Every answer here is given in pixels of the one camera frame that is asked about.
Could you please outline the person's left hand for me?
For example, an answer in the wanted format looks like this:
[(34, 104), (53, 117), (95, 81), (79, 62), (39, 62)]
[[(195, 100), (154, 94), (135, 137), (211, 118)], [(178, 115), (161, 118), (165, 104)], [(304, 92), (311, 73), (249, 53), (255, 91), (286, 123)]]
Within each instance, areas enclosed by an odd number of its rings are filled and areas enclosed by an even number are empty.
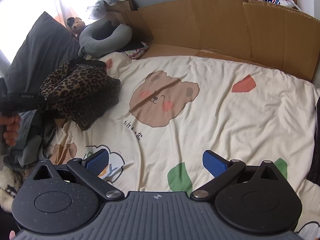
[(20, 129), (21, 117), (19, 115), (7, 117), (1, 115), (1, 126), (4, 127), (3, 139), (8, 146), (15, 146)]

